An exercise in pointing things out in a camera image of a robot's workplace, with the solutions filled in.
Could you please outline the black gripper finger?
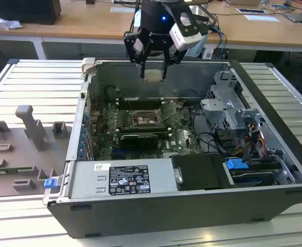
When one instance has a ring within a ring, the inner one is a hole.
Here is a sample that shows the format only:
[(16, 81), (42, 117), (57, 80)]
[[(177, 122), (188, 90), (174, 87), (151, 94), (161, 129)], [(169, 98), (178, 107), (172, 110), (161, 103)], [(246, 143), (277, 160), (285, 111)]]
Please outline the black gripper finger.
[(149, 31), (139, 28), (137, 32), (125, 32), (123, 38), (130, 61), (141, 65), (140, 77), (145, 77), (145, 63), (149, 56)]
[(169, 42), (166, 40), (162, 40), (162, 43), (163, 43), (162, 46), (163, 46), (163, 55), (164, 55), (164, 61), (162, 66), (162, 78), (166, 79), (168, 67), (174, 64), (180, 64), (187, 50), (183, 50), (183, 51), (177, 50), (174, 54), (171, 55), (169, 52), (170, 50)]

